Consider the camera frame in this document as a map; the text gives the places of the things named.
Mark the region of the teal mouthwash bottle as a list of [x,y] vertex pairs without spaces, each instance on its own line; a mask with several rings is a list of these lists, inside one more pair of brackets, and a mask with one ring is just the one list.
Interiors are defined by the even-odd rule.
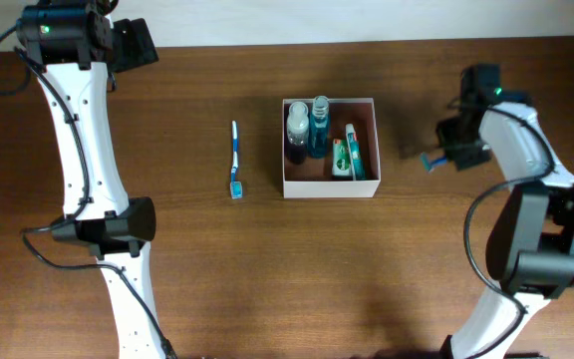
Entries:
[[308,151],[312,158],[320,159],[326,155],[329,125],[329,99],[317,96],[313,99],[309,125]]

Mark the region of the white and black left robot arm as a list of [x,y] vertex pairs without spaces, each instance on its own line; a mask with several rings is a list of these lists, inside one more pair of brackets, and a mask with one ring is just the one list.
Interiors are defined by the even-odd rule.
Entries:
[[64,178],[63,214],[45,226],[55,241],[86,248],[108,288],[122,358],[173,358],[156,316],[149,255],[153,201],[130,197],[114,156],[107,95],[115,75],[158,55],[145,19],[113,21],[115,1],[40,1],[17,20],[17,53],[35,74],[53,118]]

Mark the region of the blue disposable razor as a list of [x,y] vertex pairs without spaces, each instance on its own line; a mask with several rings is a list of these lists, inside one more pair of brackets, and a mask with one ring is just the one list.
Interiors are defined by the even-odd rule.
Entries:
[[421,162],[427,173],[431,173],[437,168],[444,166],[448,163],[448,158],[442,156],[440,158],[431,159],[427,153],[421,154]]

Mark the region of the clear bottle with purple liquid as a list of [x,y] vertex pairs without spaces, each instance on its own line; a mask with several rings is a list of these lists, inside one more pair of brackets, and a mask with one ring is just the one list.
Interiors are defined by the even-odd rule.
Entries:
[[290,105],[286,121],[286,157],[294,165],[301,165],[305,162],[308,135],[308,107],[304,102],[294,102]]

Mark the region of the green soap box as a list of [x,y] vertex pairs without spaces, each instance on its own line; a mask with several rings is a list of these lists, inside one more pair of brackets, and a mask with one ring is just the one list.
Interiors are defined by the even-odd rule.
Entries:
[[351,180],[353,178],[353,170],[347,142],[341,139],[334,139],[332,150],[332,176],[340,180]]

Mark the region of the white and teal toothpaste tube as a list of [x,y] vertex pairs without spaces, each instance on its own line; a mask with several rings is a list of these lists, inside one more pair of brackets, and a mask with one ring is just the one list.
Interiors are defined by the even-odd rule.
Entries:
[[347,124],[345,127],[346,141],[348,145],[348,151],[351,161],[351,166],[353,169],[353,179],[354,180],[365,180],[366,173],[360,153],[359,142],[357,138],[357,133],[353,124]]

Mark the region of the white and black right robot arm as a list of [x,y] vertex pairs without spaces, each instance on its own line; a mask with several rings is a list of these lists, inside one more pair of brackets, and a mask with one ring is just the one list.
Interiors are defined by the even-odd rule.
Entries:
[[[442,343],[443,358],[506,358],[528,321],[574,287],[574,175],[545,137],[531,98],[500,84],[493,64],[465,68],[456,115],[436,126],[441,158],[424,159],[427,171],[445,163],[459,171],[496,160],[504,180],[476,197],[463,223],[463,247],[484,290],[466,322]],[[484,268],[471,248],[475,211],[508,190],[490,233]]]

